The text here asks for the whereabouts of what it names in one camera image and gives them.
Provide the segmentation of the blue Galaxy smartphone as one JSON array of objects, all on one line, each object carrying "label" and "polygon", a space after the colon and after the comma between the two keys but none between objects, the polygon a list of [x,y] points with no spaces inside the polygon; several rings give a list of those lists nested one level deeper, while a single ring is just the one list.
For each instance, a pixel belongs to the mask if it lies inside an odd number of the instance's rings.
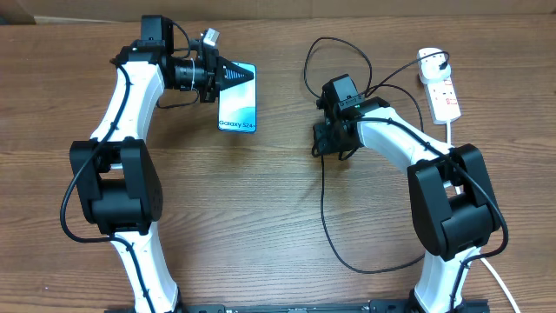
[{"label": "blue Galaxy smartphone", "polygon": [[218,129],[241,133],[256,132],[256,67],[251,63],[235,62],[250,71],[254,78],[220,93],[218,103]]}]

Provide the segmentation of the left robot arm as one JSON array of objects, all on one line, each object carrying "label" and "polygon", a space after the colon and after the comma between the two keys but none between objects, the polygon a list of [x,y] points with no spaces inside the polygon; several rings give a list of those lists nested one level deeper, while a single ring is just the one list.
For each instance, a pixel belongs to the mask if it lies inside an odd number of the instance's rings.
[{"label": "left robot arm", "polygon": [[159,237],[163,191],[146,139],[154,111],[166,90],[192,92],[199,103],[216,103],[221,131],[253,133],[256,67],[223,57],[219,32],[206,29],[186,47],[174,45],[179,25],[146,15],[141,35],[114,57],[117,79],[98,127],[69,150],[85,219],[99,229],[99,241],[120,256],[135,295],[135,312],[182,312],[181,291],[169,273]]}]

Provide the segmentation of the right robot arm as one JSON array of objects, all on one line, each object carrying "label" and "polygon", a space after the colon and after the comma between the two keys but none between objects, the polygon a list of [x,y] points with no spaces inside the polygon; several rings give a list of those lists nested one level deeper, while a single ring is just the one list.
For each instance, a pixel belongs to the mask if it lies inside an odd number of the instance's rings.
[{"label": "right robot arm", "polygon": [[369,148],[407,174],[414,231],[426,250],[422,272],[408,298],[374,299],[368,311],[488,312],[486,300],[461,295],[472,262],[500,254],[509,239],[479,149],[435,140],[385,100],[358,93],[347,74],[325,83],[316,105],[324,120],[313,127],[314,157],[344,161]]}]

